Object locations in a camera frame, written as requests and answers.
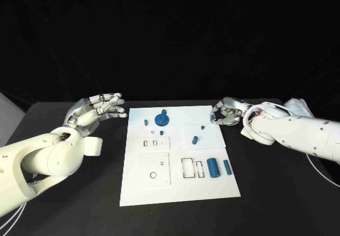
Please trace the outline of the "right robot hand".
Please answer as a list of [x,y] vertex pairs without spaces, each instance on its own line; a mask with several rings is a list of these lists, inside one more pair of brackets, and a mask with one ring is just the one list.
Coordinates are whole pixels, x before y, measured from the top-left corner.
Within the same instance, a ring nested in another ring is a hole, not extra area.
[[252,104],[235,97],[225,97],[212,108],[210,122],[233,126],[242,120]]

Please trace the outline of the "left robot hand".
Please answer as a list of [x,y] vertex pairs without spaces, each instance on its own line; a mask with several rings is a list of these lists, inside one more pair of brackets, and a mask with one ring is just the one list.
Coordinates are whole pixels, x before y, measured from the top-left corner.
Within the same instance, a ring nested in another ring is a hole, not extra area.
[[75,129],[83,137],[89,136],[101,121],[128,116],[121,107],[124,102],[119,93],[82,98],[69,108],[62,126]]

